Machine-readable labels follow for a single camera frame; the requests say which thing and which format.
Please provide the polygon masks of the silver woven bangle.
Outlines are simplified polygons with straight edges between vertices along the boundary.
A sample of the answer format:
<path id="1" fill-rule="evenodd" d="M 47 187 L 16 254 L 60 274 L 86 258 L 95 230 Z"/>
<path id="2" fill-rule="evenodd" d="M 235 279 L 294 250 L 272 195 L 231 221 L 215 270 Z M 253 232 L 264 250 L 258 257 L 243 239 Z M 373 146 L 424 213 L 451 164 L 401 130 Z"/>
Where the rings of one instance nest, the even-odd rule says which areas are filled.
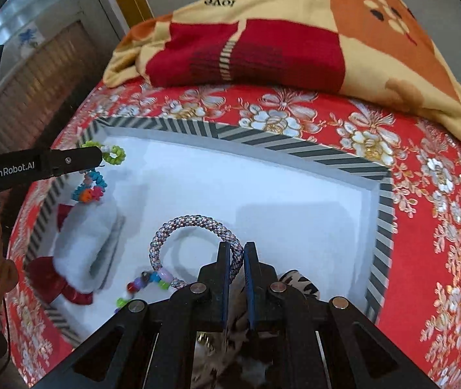
<path id="1" fill-rule="evenodd" d="M 149 245 L 150 266 L 172 288 L 195 281 L 198 269 L 217 259 L 220 243 L 227 243 L 229 264 L 224 267 L 235 278 L 244 261 L 244 247 L 221 222 L 200 214 L 181 215 L 165 222 Z"/>

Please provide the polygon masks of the white fluffy scrunchie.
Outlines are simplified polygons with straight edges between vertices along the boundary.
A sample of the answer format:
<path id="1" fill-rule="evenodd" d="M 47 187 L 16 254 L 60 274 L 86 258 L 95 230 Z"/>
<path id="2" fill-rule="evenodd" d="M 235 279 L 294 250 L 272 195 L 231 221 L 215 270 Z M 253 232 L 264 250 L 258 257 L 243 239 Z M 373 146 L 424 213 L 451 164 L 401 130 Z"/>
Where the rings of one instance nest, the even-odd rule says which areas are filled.
<path id="1" fill-rule="evenodd" d="M 88 294 L 101 288 L 113 256 L 118 219 L 113 198 L 71 208 L 55 240 L 52 262 L 72 289 Z"/>

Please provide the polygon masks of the leopard print hair bow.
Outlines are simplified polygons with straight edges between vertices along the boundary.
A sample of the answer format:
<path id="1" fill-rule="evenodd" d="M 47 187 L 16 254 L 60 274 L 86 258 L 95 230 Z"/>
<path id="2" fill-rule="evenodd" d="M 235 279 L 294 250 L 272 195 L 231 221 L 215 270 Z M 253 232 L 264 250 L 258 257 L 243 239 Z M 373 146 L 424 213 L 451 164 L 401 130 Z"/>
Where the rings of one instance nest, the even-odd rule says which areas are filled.
<path id="1" fill-rule="evenodd" d="M 192 388 L 262 388 L 273 365 L 278 333 L 251 329 L 244 288 L 231 295 L 223 333 L 199 332 L 195 340 Z"/>

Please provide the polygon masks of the striped white tray box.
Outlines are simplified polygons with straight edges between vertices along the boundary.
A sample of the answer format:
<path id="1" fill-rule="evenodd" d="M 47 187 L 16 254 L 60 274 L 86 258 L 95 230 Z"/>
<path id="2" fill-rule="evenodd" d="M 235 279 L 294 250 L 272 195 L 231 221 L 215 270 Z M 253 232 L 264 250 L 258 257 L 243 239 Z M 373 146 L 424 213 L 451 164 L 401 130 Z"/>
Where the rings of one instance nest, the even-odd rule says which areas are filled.
<path id="1" fill-rule="evenodd" d="M 201 120 L 112 117 L 63 140 L 126 149 L 102 175 L 124 224 L 91 306 L 57 299 L 43 310 L 78 344 L 114 312 L 127 282 L 150 266 L 156 230 L 188 214 L 213 218 L 279 273 L 299 270 L 323 299 L 343 296 L 378 321 L 389 286 L 395 211 L 379 161 L 286 135 Z"/>

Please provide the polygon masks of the red velvet bow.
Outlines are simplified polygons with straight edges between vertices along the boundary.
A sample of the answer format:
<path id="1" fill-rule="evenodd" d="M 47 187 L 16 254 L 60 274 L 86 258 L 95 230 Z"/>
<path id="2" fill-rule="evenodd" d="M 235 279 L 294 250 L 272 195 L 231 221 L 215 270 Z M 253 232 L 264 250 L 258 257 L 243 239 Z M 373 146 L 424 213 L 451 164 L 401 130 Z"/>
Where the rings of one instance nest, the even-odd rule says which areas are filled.
<path id="1" fill-rule="evenodd" d="M 71 303 L 88 306 L 93 290 L 86 283 L 95 246 L 93 205 L 62 205 L 61 228 L 51 255 L 39 256 L 26 267 L 30 283 L 47 304 L 62 295 Z"/>

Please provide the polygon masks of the red floral tablecloth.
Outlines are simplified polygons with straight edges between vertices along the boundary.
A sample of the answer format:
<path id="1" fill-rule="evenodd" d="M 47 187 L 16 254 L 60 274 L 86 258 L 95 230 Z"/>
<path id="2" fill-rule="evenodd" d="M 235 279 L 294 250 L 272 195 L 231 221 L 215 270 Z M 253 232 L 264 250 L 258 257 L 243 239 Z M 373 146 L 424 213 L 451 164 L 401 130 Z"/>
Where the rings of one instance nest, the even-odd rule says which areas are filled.
<path id="1" fill-rule="evenodd" d="M 436 125 L 369 102 L 281 85 L 96 86 L 55 141 L 100 118 L 201 120 L 324 144 L 392 176 L 393 249 L 376 325 L 442 388 L 461 388 L 461 147 Z M 12 359 L 36 384 L 73 352 L 27 275 L 7 299 Z"/>

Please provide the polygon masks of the red yellow orange blanket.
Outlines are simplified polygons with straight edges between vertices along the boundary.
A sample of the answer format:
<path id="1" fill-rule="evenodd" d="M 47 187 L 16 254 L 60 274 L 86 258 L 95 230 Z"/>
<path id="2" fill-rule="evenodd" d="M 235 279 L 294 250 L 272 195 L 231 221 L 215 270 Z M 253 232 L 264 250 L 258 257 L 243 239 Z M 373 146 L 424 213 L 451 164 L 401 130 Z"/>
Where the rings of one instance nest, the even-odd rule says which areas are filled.
<path id="1" fill-rule="evenodd" d="M 137 77 L 353 97 L 432 120 L 461 143 L 461 84 L 402 0 L 198 0 L 129 30 L 103 81 Z"/>

